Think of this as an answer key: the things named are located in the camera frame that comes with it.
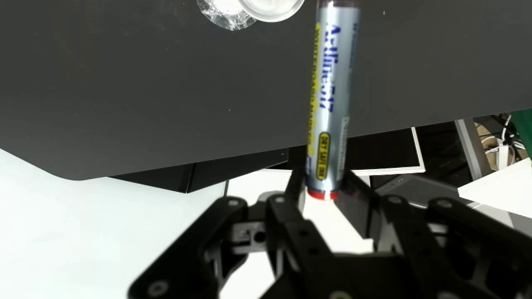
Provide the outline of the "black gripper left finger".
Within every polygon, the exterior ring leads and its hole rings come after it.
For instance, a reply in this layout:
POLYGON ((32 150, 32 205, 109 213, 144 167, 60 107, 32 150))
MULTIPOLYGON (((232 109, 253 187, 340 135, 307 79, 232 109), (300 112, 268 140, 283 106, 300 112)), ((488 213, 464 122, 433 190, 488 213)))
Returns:
POLYGON ((217 199, 130 285, 127 299, 220 299, 252 252, 267 252, 275 282, 260 299, 303 299, 333 252, 293 199, 280 192, 250 205, 217 199))

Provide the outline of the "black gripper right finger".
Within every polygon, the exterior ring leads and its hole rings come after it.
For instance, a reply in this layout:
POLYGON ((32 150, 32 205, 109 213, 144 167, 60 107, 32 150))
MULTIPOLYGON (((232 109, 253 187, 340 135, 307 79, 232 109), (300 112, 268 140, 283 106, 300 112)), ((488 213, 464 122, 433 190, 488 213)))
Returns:
POLYGON ((373 240, 350 260, 356 299, 532 299, 532 238, 423 175, 343 179, 343 213, 373 240))

